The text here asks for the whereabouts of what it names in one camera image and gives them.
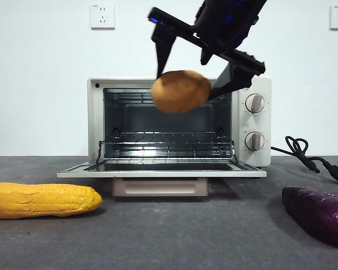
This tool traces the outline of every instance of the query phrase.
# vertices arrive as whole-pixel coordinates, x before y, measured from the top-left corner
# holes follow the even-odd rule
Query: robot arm
[[[181,37],[202,48],[202,65],[206,65],[212,55],[231,63],[228,74],[231,81],[220,88],[213,88],[209,100],[250,87],[252,77],[262,74],[265,65],[235,48],[248,36],[250,27],[258,21],[258,13],[265,2],[266,0],[205,0],[196,15],[194,25],[154,7],[148,19],[156,24],[152,40],[157,48],[157,77],[162,74],[176,37]]]

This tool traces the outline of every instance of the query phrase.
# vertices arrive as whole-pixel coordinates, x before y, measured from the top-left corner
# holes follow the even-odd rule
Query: table surface
[[[268,177],[211,179],[204,200],[129,200],[113,198],[108,179],[56,178],[85,161],[0,157],[0,182],[88,185],[104,199],[87,214],[0,220],[0,269],[338,270],[338,248],[310,237],[281,201],[284,186],[338,196],[321,165],[315,174],[294,157],[273,157]]]

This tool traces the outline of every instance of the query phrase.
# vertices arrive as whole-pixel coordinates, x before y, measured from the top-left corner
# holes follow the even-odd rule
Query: oven door
[[[83,163],[57,173],[58,178],[208,178],[266,177],[266,172],[232,159],[117,158]]]

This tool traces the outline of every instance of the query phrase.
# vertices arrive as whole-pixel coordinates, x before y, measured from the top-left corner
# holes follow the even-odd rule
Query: wire rack
[[[232,141],[216,132],[122,132],[113,130],[108,140],[99,142],[96,163],[106,145],[116,158],[209,158],[230,157]]]

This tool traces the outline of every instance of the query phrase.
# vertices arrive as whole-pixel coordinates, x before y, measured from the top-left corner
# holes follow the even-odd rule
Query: white wall
[[[0,156],[87,155],[86,80],[154,77],[157,6],[188,23],[202,0],[111,0],[116,30],[92,31],[89,6],[103,1],[0,0]],[[327,0],[268,0],[240,49],[265,60],[273,80],[272,145],[306,138],[311,155],[338,155],[338,31]],[[178,39],[166,70],[218,76]]]

